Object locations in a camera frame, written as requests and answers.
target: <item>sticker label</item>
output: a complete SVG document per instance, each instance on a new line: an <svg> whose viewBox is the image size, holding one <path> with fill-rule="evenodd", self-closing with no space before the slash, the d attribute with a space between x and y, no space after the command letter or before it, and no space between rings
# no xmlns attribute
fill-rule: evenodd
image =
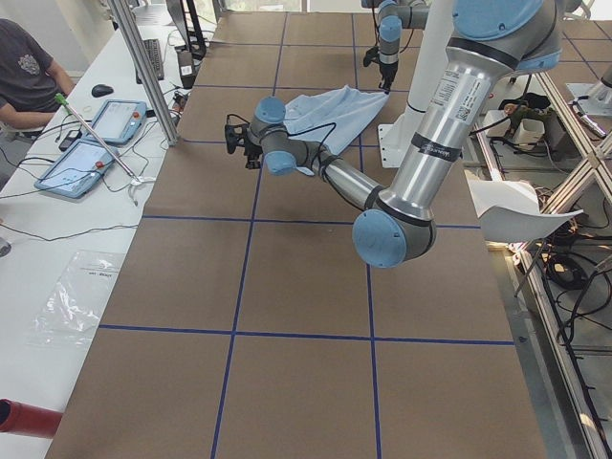
<svg viewBox="0 0 612 459"><path fill-rule="evenodd" d="M420 134L415 134L412 138L412 144L419 148L419 153L424 155L433 156L441 160L454 163L461 157L461 148L451 148L444 146L430 139L426 139Z"/></svg>
<svg viewBox="0 0 612 459"><path fill-rule="evenodd" d="M450 119L472 125L490 87L485 79L446 70L431 104L438 110L449 110Z"/></svg>

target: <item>green handle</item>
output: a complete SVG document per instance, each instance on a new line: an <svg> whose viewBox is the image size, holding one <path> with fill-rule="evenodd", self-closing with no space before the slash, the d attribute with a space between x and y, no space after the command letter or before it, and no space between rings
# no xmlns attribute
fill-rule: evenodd
<svg viewBox="0 0 612 459"><path fill-rule="evenodd" d="M63 106L68 105L68 100L66 100L66 98L64 98L64 95L60 93L55 94L55 101Z"/></svg>

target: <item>clear plastic bag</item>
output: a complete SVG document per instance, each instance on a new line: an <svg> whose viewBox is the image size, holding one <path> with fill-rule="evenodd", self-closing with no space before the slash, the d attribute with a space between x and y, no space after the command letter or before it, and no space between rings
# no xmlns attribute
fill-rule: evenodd
<svg viewBox="0 0 612 459"><path fill-rule="evenodd" d="M87 350L124 258L124 253L77 251L34 318L29 343Z"/></svg>

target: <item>gray t-shirt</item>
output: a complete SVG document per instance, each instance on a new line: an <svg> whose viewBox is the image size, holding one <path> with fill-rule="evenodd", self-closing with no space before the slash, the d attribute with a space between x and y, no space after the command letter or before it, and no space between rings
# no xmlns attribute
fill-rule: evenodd
<svg viewBox="0 0 612 459"><path fill-rule="evenodd" d="M18 112L54 112L61 92L45 71L53 58L32 36L9 19L0 19L0 107Z"/></svg>

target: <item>red cylinder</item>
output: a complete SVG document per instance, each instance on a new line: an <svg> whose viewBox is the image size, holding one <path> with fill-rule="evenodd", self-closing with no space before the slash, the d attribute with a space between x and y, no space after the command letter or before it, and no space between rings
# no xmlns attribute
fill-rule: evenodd
<svg viewBox="0 0 612 459"><path fill-rule="evenodd" d="M62 413L50 409L0 400L0 432L54 438L61 417Z"/></svg>

